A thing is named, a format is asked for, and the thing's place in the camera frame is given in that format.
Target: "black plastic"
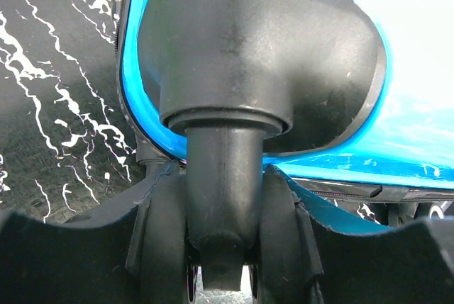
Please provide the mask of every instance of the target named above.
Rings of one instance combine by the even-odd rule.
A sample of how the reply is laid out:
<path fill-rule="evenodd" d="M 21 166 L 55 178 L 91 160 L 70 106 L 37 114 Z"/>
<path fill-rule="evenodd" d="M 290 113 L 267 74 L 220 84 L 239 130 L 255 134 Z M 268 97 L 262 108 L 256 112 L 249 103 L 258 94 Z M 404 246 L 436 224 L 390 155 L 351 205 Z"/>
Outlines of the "black plastic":
<path fill-rule="evenodd" d="M 201 108 L 267 114 L 284 132 L 294 124 L 265 142 L 276 153 L 349 138 L 386 67 L 380 34 L 351 0 L 148 0 L 138 58 L 164 124 Z"/>

